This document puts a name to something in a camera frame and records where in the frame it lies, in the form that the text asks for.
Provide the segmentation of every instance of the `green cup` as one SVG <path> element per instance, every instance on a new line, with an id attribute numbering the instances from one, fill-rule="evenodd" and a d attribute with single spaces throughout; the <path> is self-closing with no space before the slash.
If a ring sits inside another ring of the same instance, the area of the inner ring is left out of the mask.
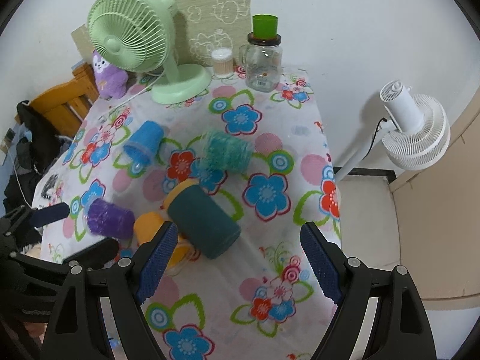
<path id="1" fill-rule="evenodd" d="M 278 17 L 273 15 L 254 15 L 253 37 L 256 39 L 269 40 L 277 37 Z"/>

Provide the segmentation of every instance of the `fan grille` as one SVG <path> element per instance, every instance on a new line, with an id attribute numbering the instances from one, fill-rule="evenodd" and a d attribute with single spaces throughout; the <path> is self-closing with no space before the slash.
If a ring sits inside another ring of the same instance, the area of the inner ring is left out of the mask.
<path id="1" fill-rule="evenodd" d="M 403 85 L 400 81 L 392 81 L 385 85 L 380 92 L 380 98 L 384 102 L 395 100 L 400 92 L 402 92 Z"/>
<path id="2" fill-rule="evenodd" d="M 87 24 L 98 53 L 122 69 L 151 71 L 169 53 L 167 28 L 146 0 L 97 0 Z"/>
<path id="3" fill-rule="evenodd" d="M 382 139 L 390 160 L 406 170 L 421 170 L 438 161 L 448 148 L 450 126 L 442 105 L 433 97 L 414 95 L 425 116 L 423 128 L 416 134 L 393 131 Z"/>

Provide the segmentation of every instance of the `green desk fan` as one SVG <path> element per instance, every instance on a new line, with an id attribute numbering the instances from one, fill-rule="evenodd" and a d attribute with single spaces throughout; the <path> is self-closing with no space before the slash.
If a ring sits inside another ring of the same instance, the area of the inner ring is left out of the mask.
<path id="1" fill-rule="evenodd" d="M 177 13 L 175 0 L 97 0 L 88 14 L 92 44 L 111 64 L 137 73 L 163 66 L 163 76 L 152 86 L 160 104 L 195 97 L 212 80 L 199 64 L 177 66 L 172 19 Z"/>

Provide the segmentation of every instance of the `fan pole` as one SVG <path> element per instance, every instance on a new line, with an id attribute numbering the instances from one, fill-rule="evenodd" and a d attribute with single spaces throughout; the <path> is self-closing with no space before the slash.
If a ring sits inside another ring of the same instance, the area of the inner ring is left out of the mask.
<path id="1" fill-rule="evenodd" d="M 169 80 L 169 83 L 178 83 L 179 69 L 172 52 L 170 52 L 169 56 L 165 59 L 165 62 L 163 63 L 163 69 L 165 71 L 166 78 Z"/>
<path id="2" fill-rule="evenodd" d="M 395 126 L 392 120 L 380 123 L 380 128 L 375 136 L 375 140 L 373 141 L 373 146 L 380 142 L 382 138 L 385 137 L 385 135 L 387 135 L 389 132 L 395 130 L 397 130 L 397 126 Z M 351 156 L 345 165 L 342 166 L 342 168 L 340 168 L 340 170 L 335 174 L 336 182 L 342 180 L 362 159 L 364 159 L 368 153 L 368 150 L 370 149 L 372 137 L 373 135 L 366 138 L 366 140 L 364 140 L 361 146 L 357 149 L 355 154 Z"/>

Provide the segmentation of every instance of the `beige cardboard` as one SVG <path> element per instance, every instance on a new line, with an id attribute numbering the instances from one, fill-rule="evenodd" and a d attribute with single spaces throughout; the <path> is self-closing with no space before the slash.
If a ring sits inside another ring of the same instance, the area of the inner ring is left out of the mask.
<path id="1" fill-rule="evenodd" d="M 250 0 L 176 0 L 175 50 L 178 63 L 210 66 L 210 53 L 228 47 L 238 56 L 251 32 Z M 82 56 L 91 63 L 93 45 L 85 25 L 71 33 Z"/>

